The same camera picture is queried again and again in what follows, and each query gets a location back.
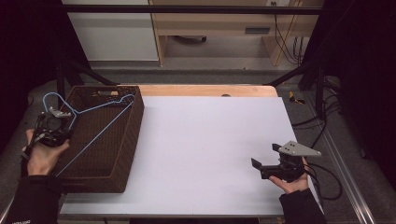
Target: white cabinet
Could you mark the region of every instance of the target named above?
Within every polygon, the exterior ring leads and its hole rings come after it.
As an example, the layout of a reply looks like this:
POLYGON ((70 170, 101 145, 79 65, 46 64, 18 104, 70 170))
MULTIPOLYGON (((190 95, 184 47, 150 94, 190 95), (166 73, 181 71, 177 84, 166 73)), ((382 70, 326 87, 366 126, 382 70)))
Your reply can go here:
MULTIPOLYGON (((63 0, 80 5, 147 5, 147 0, 63 0)), ((148 13, 69 13, 89 61, 158 61, 148 13)))

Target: person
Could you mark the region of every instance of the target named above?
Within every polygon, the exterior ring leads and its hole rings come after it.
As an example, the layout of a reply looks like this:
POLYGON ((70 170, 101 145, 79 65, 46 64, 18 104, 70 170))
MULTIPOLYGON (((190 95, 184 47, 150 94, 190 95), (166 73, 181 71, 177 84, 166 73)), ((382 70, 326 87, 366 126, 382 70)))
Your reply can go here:
POLYGON ((271 175, 269 179, 285 191, 279 198, 287 224, 327 223, 317 201, 308 186, 308 174, 287 183, 271 175))
MULTIPOLYGON (((28 143, 34 130, 26 131, 28 143)), ((58 219, 58 204, 62 186, 57 177, 50 175, 61 154, 69 148, 69 140, 59 147, 46 147, 39 142, 34 144, 27 174, 21 178, 14 201, 9 208, 7 224, 53 224, 58 219)), ((308 187, 307 174, 293 182, 270 176, 276 186, 285 191, 279 200, 282 204, 287 224, 326 223, 317 202, 308 187)))
MULTIPOLYGON (((28 144, 34 130, 26 131, 28 144)), ((11 204, 6 223, 46 224, 57 223, 58 204, 62 186, 57 177, 50 175, 61 154, 69 148, 69 140, 59 147, 34 144, 27 163, 27 176, 23 176, 11 204)))

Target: blue wire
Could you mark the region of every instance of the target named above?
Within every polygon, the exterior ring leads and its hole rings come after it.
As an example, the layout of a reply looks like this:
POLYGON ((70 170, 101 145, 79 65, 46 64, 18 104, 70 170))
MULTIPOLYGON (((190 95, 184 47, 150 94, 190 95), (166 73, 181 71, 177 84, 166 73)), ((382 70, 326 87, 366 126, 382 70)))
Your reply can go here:
MULTIPOLYGON (((73 120, 72 120, 72 122, 71 122, 71 124, 70 124, 70 126, 69 126, 69 130, 72 128, 72 126, 73 126, 73 124, 74 124, 74 122, 75 122, 75 120, 76 120, 76 118, 77 118, 77 114, 83 114, 83 113, 85 113, 85 112, 88 112, 88 111, 91 111, 91 110, 94 110, 94 109, 97 109, 97 108, 100 108, 100 107, 103 107, 103 106, 106 106, 106 105, 112 105, 112 104, 120 104, 120 103, 122 103, 122 101, 124 100, 124 98, 125 97, 129 97, 129 96, 132 96, 132 97, 134 97, 132 94, 127 94, 127 95, 124 95, 124 96, 122 96, 118 101, 111 101, 111 102, 108 102, 108 103, 105 103, 105 104, 103 104, 103 105, 98 105, 98 106, 94 106, 94 107, 92 107, 92 108, 89 108, 89 109, 86 109, 86 110, 83 110, 83 111, 77 111, 76 109, 74 109, 70 104, 68 104, 67 102, 66 102, 66 100, 64 100, 64 98, 60 95, 60 94, 58 94, 58 93, 56 93, 56 92, 49 92, 49 93, 47 93, 44 97, 43 97, 43 105, 44 105, 44 108, 46 109, 46 112, 49 112, 48 111, 48 108, 47 108, 47 105, 46 105, 46 98, 47 98, 47 96, 49 96, 49 95, 52 95, 52 94, 54 94, 54 95, 57 95, 63 102, 64 102, 64 104, 70 109, 70 111, 71 112, 73 112, 73 114, 74 114, 74 117, 73 117, 73 120)), ((129 103, 127 106, 125 106, 125 108, 113 119, 113 120, 111 120, 108 124, 107 124, 107 126, 101 131, 101 132, 99 132, 99 134, 97 134, 92 140, 91 140, 91 142, 89 143, 89 144, 87 144, 87 146, 85 146, 74 158, 73 158, 73 160, 71 160, 69 163, 67 163, 66 164, 66 166, 56 175, 56 176, 59 176, 67 167, 69 167, 112 123, 114 123, 114 121, 116 121, 116 119, 118 119, 131 105, 132 105, 132 103, 133 103, 134 101, 132 101, 131 103, 129 103)))

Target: rectangular basket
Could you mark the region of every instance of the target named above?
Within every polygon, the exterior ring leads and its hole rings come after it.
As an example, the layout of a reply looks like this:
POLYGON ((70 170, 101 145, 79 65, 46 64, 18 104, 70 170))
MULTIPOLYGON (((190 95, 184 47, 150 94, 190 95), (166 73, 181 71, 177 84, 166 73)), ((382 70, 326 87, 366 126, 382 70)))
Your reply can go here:
MULTIPOLYGON (((53 171, 55 175, 62 171, 59 177, 64 192, 124 192, 144 112, 139 88, 76 86, 66 102, 79 112, 88 111, 77 115, 72 126, 70 148, 63 153, 53 171), (120 103, 92 109, 119 102, 122 96, 128 94, 133 97, 127 96, 120 103), (84 148, 84 152, 64 169, 84 148)), ((61 110, 70 111, 65 105, 61 110)), ((72 119, 69 119, 66 127, 71 122, 72 119)))

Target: white table surface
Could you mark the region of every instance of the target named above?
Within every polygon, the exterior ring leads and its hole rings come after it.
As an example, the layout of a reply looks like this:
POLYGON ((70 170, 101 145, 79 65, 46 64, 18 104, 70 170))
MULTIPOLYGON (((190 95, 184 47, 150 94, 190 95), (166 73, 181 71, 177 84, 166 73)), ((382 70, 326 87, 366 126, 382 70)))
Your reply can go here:
POLYGON ((68 194, 61 215, 265 217, 283 193, 251 166, 279 164, 272 144, 296 140, 278 97, 144 97, 124 193, 68 194))

